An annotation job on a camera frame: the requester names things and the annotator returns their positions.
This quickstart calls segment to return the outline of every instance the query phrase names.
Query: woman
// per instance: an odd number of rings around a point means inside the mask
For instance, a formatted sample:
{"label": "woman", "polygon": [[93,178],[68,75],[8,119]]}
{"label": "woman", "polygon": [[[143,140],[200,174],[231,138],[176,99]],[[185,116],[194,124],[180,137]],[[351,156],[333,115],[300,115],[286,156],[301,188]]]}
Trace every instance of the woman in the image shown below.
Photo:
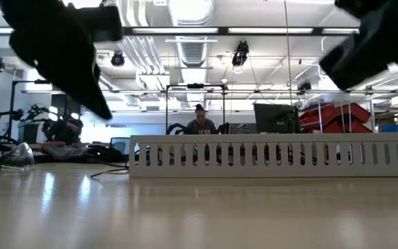
{"label": "woman", "polygon": [[187,128],[192,131],[192,133],[198,133],[200,135],[219,134],[213,121],[205,117],[206,112],[202,105],[196,105],[195,114],[196,119],[187,125]]}

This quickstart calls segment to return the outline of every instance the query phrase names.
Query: desk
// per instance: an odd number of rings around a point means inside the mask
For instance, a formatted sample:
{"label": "desk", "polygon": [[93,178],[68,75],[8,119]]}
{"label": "desk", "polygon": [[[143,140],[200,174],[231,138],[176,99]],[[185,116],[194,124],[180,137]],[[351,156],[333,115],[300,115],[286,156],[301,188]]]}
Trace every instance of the desk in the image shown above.
{"label": "desk", "polygon": [[88,177],[105,169],[0,173],[0,248],[398,248],[398,178]]}

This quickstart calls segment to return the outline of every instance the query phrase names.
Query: gray shirt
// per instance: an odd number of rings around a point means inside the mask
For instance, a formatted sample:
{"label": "gray shirt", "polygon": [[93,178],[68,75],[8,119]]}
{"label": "gray shirt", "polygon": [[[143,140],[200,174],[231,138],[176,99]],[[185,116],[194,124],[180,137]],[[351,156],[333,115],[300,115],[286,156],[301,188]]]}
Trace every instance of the gray shirt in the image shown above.
{"label": "gray shirt", "polygon": [[191,121],[187,128],[192,131],[197,131],[200,135],[210,135],[210,134],[218,134],[218,130],[214,125],[213,121],[205,118],[205,125],[201,127],[197,120]]}

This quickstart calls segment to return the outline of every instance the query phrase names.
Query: pipe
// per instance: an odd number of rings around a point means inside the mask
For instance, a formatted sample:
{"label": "pipe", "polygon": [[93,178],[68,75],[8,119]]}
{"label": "pipe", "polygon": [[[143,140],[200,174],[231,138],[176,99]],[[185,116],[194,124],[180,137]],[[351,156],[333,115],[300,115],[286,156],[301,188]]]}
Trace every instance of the pipe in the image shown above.
{"label": "pipe", "polygon": [[132,50],[128,48],[129,46],[124,40],[118,42],[117,45],[121,48],[122,52],[127,56],[134,67],[139,71],[138,73],[147,73],[146,69],[141,66],[140,63],[136,61],[136,58],[131,54]]}
{"label": "pipe", "polygon": [[[145,17],[146,13],[146,1],[139,0],[139,8],[138,8],[138,21],[141,26],[148,27],[149,24],[146,21]],[[150,55],[150,60],[155,68],[157,68],[159,74],[165,74],[165,69],[162,66],[162,61],[158,55],[156,50],[156,46],[154,44],[154,40],[152,37],[143,37],[142,38],[143,47],[145,47],[146,52]]]}
{"label": "pipe", "polygon": [[[127,11],[125,14],[127,22],[132,27],[138,26],[138,23],[135,18],[135,1],[128,0],[127,1]],[[142,62],[142,65],[145,66],[147,71],[153,73],[155,65],[153,64],[149,54],[146,51],[146,46],[144,44],[144,40],[141,37],[128,37],[130,43],[132,44],[133,49],[135,49],[138,58]]]}

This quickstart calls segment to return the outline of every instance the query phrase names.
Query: ventilation pipe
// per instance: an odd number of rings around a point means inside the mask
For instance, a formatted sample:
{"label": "ventilation pipe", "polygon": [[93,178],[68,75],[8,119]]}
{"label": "ventilation pipe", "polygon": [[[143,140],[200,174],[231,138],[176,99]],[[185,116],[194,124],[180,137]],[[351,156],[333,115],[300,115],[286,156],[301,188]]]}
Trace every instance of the ventilation pipe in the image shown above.
{"label": "ventilation pipe", "polygon": [[[214,11],[214,0],[169,0],[171,20],[174,26],[208,26]],[[207,66],[207,43],[182,43],[188,39],[203,39],[207,37],[176,37],[179,62],[184,83],[204,83],[207,71],[194,69]]]}

